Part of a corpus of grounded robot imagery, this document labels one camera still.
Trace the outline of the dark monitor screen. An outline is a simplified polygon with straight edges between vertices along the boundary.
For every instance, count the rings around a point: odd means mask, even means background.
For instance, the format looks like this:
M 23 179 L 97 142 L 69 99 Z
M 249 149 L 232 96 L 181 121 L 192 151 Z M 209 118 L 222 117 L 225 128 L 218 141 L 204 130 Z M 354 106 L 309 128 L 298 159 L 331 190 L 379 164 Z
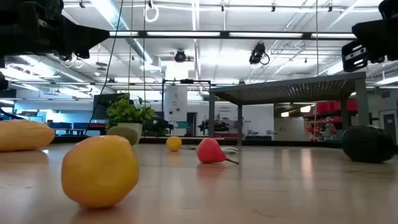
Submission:
M 110 105 L 121 98 L 129 98 L 127 93 L 95 95 L 93 99 L 93 119 L 105 119 Z

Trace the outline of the blue bench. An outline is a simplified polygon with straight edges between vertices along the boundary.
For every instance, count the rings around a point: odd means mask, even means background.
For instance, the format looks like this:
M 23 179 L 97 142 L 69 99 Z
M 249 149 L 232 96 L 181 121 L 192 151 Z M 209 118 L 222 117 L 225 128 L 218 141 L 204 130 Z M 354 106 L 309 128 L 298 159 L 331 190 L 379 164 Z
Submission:
M 99 131 L 100 135 L 106 134 L 104 123 L 54 123 L 48 122 L 47 125 L 55 132 L 65 131 L 65 135 L 84 135 L 86 131 Z

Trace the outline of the green plant in white pot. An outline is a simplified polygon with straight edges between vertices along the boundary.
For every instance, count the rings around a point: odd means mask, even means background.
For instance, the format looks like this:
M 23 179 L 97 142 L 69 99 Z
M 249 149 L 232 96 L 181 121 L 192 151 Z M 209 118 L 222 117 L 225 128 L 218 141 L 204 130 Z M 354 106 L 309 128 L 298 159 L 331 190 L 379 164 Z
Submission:
M 141 97 L 138 96 L 137 100 L 121 98 L 107 109 L 106 131 L 114 126 L 125 126 L 135 129 L 141 138 L 144 123 L 156 116 L 155 110 Z

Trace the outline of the grey perforated metal shelf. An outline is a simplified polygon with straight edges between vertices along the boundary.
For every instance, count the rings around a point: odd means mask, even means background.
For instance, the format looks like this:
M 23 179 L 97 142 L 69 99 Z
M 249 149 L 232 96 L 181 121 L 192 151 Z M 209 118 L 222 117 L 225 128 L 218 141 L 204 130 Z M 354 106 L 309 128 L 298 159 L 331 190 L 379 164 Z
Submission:
M 359 125 L 367 126 L 370 119 L 364 72 L 212 88 L 209 90 L 208 136 L 214 136 L 216 97 L 238 106 L 238 144 L 242 145 L 244 105 L 339 100 L 343 121 L 347 122 L 346 100 L 352 93 L 356 93 L 358 102 Z

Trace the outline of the red orange pear with stem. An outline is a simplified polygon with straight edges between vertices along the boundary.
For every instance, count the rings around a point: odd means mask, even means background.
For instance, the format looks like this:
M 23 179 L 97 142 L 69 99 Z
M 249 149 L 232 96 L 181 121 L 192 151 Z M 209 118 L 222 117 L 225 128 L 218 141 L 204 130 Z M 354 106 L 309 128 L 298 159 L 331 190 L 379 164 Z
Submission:
M 220 162 L 239 164 L 239 162 L 227 158 L 225 153 L 221 150 L 218 141 L 213 138 L 203 139 L 196 148 L 196 154 L 198 160 L 204 164 Z

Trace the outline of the grey door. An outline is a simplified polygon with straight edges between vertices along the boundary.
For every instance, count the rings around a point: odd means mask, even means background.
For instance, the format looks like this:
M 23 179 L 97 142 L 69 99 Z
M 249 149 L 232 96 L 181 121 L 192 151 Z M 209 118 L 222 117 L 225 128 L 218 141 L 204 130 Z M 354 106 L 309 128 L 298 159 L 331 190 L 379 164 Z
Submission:
M 382 122 L 384 130 L 393 138 L 396 138 L 396 114 L 394 111 L 385 111 L 382 113 Z

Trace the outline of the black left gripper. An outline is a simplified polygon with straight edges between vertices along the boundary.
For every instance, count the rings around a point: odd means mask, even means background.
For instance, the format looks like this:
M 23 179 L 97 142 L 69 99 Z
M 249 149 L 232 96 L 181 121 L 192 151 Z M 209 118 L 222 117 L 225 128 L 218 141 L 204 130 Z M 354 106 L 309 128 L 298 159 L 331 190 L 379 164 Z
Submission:
M 0 57 L 55 53 L 88 59 L 89 49 L 110 37 L 107 30 L 78 25 L 61 15 L 39 16 L 31 2 L 0 2 Z

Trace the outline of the olive green fruit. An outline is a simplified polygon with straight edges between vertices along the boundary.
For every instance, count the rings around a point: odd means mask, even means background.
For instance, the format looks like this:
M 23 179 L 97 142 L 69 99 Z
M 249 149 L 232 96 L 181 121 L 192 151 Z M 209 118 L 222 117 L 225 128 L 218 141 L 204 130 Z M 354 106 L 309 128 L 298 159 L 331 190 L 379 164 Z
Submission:
M 136 145 L 140 140 L 140 136 L 135 129 L 125 126 L 114 126 L 108 129 L 106 134 L 124 137 L 130 142 L 130 145 L 132 146 Z

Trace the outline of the small yellow round fruit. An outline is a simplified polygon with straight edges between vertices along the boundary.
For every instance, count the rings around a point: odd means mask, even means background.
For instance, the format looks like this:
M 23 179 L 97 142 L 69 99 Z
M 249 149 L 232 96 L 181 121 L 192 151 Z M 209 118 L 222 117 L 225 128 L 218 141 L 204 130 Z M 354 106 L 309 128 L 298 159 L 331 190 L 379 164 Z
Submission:
M 170 136 L 165 144 L 169 151 L 177 152 L 182 148 L 182 139 L 178 136 Z

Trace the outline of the black metal frame stand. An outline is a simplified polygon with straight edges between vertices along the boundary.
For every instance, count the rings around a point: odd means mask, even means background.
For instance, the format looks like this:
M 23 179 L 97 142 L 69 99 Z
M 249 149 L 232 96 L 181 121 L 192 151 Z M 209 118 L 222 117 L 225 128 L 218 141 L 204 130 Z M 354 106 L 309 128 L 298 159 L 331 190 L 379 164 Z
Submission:
M 211 82 L 209 80 L 192 80 L 192 79 L 182 79 L 182 80 L 162 80 L 162 89 L 161 89 L 161 96 L 162 96 L 162 101 L 161 101 L 161 113 L 162 113 L 162 118 L 165 120 L 165 115 L 164 115 L 164 106 L 165 106 L 165 91 L 168 89 L 169 86 L 187 86 L 188 91 L 193 90 L 193 88 L 201 88 L 201 87 L 207 87 L 211 88 Z

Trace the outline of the large orange fruit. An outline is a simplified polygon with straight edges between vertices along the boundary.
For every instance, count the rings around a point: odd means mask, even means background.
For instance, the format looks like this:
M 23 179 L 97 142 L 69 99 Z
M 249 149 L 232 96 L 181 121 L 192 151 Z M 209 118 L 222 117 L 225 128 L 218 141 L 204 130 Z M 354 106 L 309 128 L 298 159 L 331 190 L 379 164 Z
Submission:
M 106 208 L 127 196 L 139 181 L 139 161 L 121 136 L 95 136 L 77 143 L 61 166 L 64 194 L 86 208 Z

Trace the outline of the red storage bins rack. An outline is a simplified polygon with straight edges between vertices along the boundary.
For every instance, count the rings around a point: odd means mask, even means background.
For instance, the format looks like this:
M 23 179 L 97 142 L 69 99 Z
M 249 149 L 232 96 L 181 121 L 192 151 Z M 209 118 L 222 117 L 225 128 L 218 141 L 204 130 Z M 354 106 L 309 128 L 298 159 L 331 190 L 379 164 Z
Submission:
M 310 141 L 341 141 L 345 128 L 340 101 L 317 103 L 303 120 Z

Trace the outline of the black table frame rail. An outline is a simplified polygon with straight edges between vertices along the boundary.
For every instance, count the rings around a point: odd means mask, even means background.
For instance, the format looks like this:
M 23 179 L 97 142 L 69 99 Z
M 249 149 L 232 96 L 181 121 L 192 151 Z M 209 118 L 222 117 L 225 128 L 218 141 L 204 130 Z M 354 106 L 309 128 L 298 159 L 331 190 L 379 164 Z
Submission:
M 88 136 L 56 136 L 51 144 L 71 144 L 71 143 L 78 143 L 82 140 L 89 138 Z M 182 138 L 183 144 L 190 144 L 190 145 L 197 145 L 199 144 L 204 138 Z M 148 137 L 148 138 L 141 138 L 139 140 L 140 144 L 165 144 L 167 138 L 161 137 Z M 238 146 L 237 139 L 216 139 L 220 146 Z M 287 146 L 287 147 L 327 147 L 327 148 L 341 148 L 341 143 L 338 141 L 249 141 L 249 140 L 242 140 L 242 146 Z

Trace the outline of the long yellow fruit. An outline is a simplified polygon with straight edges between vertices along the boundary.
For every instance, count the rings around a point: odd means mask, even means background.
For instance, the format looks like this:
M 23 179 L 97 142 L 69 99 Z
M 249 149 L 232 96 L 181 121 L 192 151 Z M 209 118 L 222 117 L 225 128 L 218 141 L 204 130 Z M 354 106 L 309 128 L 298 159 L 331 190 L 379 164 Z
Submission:
M 26 119 L 0 121 L 0 152 L 34 151 L 48 146 L 55 132 L 44 123 Z

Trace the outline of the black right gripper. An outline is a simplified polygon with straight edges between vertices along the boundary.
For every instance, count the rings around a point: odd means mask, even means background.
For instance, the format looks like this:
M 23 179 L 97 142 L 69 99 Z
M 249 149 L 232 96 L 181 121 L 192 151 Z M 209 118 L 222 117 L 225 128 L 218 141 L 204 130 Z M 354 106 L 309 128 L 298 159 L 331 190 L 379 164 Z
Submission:
M 383 20 L 359 22 L 351 30 L 354 40 L 341 48 L 341 59 L 345 72 L 354 72 L 371 62 L 383 62 L 384 56 L 378 53 L 377 47 L 382 43 Z M 398 60 L 398 14 L 386 22 L 389 33 L 388 60 Z

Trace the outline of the black overhead beam with lights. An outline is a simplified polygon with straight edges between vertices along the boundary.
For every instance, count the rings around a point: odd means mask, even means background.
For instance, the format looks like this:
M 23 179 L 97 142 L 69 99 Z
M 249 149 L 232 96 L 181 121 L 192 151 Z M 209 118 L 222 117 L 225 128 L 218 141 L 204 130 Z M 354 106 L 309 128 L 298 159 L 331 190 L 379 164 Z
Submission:
M 341 32 L 243 32 L 243 31 L 110 31 L 111 38 L 140 39 L 270 39 L 270 40 L 355 40 Z

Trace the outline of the white cabinet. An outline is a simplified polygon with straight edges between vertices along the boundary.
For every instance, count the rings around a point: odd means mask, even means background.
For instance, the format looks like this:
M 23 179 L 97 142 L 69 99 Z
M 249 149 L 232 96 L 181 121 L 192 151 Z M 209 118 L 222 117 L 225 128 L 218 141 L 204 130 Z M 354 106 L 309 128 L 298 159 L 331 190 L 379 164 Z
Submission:
M 187 86 L 169 86 L 165 91 L 165 106 L 164 115 L 165 120 L 174 126 L 171 132 L 173 136 L 184 136 L 186 134 L 185 128 L 179 128 L 177 122 L 187 120 Z

